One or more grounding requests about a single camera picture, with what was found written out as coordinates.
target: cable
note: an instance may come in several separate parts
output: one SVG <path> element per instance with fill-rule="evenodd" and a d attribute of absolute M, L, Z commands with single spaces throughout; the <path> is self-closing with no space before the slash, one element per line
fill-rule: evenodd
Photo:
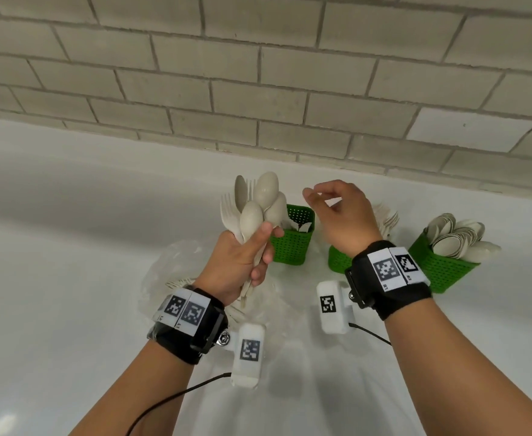
<path fill-rule="evenodd" d="M 135 419 L 135 421 L 131 424 L 131 426 L 129 427 L 129 431 L 126 432 L 126 436 L 131 436 L 131 432 L 133 431 L 133 429 L 135 428 L 135 426 L 139 423 L 139 421 L 145 417 L 145 415 L 147 413 L 149 413 L 150 411 L 153 411 L 155 410 L 156 408 L 158 407 L 161 407 L 162 405 L 164 404 L 167 404 L 169 401 L 173 401 L 175 398 L 178 398 L 180 396 L 183 396 L 185 395 L 185 393 L 189 393 L 197 388 L 200 388 L 200 387 L 203 387 L 204 385 L 206 384 L 209 384 L 210 382 L 214 382 L 216 380 L 219 380 L 220 378 L 229 378 L 230 376 L 232 376 L 232 372 L 227 372 L 227 373 L 222 373 L 221 375 L 218 375 L 218 376 L 215 376 L 213 377 L 211 380 L 207 380 L 207 381 L 203 381 L 202 383 L 200 384 L 197 384 L 197 385 L 194 385 L 193 387 L 190 387 L 189 389 L 187 390 L 183 390 L 182 392 L 179 392 L 179 393 L 175 393 L 175 395 L 171 395 L 169 396 L 168 398 L 165 398 L 163 399 L 162 401 L 159 401 L 158 403 L 156 403 L 155 405 L 152 405 L 150 406 L 147 410 L 145 410 L 143 413 L 141 413 L 139 415 L 139 417 L 137 419 Z"/>
<path fill-rule="evenodd" d="M 371 334 L 371 335 L 373 335 L 374 337 L 379 338 L 381 341 L 386 342 L 387 344 L 391 345 L 391 343 L 390 343 L 389 341 L 387 341 L 385 338 L 383 338 L 383 337 L 379 337 L 379 335 L 377 335 L 376 333 L 373 333 L 373 332 L 371 332 L 370 330 L 367 330 L 367 329 L 365 329 L 364 327 L 361 327 L 361 326 L 359 326 L 358 324 L 355 324 L 354 322 L 350 322 L 350 323 L 349 323 L 349 326 L 354 327 L 355 329 L 361 329 L 361 330 L 364 330 L 364 331 L 367 332 L 368 334 Z"/>

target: basket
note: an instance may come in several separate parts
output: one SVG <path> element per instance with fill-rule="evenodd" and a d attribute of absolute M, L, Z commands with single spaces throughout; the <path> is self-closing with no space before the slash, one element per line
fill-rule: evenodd
<path fill-rule="evenodd" d="M 344 274 L 347 268 L 351 267 L 353 260 L 346 254 L 331 245 L 329 248 L 329 268 L 339 274 Z"/>
<path fill-rule="evenodd" d="M 288 216 L 302 225 L 312 222 L 307 233 L 293 230 L 284 230 L 284 237 L 270 237 L 274 246 L 274 261 L 277 263 L 299 266 L 306 260 L 306 251 L 314 231 L 314 211 L 308 206 L 286 205 Z"/>
<path fill-rule="evenodd" d="M 446 292 L 450 286 L 479 265 L 434 254 L 424 233 L 409 248 L 409 253 L 430 279 L 432 292 L 435 293 Z"/>

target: backsplash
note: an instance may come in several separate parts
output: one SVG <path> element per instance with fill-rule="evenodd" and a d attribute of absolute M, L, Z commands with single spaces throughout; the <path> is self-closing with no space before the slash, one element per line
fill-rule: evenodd
<path fill-rule="evenodd" d="M 532 0 L 0 0 L 0 118 L 532 198 Z"/>

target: bunch of utensils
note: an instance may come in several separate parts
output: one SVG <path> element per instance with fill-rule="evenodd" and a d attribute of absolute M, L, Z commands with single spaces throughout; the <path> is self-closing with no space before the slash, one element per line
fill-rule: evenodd
<path fill-rule="evenodd" d="M 278 190 L 278 176 L 271 171 L 260 176 L 257 182 L 240 175 L 236 177 L 233 198 L 230 193 L 223 195 L 219 211 L 222 223 L 240 243 L 246 243 L 264 221 L 283 228 L 290 226 L 291 222 L 294 224 L 288 217 L 286 196 Z M 256 254 L 254 266 L 260 263 L 263 253 L 264 248 Z M 252 290 L 251 279 L 248 279 L 241 289 L 242 308 Z"/>
<path fill-rule="evenodd" d="M 399 214 L 383 203 L 373 205 L 373 214 L 375 215 L 381 237 L 387 240 L 391 230 L 399 223 Z"/>
<path fill-rule="evenodd" d="M 501 250 L 494 243 L 482 241 L 484 231 L 484 223 L 472 219 L 457 222 L 452 214 L 445 213 L 433 219 L 424 234 L 434 254 L 482 263 Z"/>

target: green basket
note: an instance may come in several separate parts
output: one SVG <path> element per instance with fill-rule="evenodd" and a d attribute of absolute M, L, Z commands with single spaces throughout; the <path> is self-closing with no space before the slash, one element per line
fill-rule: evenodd
<path fill-rule="evenodd" d="M 417 238 L 409 253 L 430 279 L 432 292 L 435 293 L 446 292 L 450 286 L 479 265 L 434 254 L 424 233 Z"/>
<path fill-rule="evenodd" d="M 314 211 L 308 206 L 286 205 L 288 216 L 299 225 L 312 222 L 307 233 L 284 230 L 284 237 L 270 237 L 274 246 L 274 261 L 299 266 L 306 260 L 306 251 L 314 231 Z"/>
<path fill-rule="evenodd" d="M 352 264 L 351 257 L 343 254 L 341 251 L 331 245 L 329 248 L 329 268 L 339 274 L 344 274 L 348 267 Z"/>

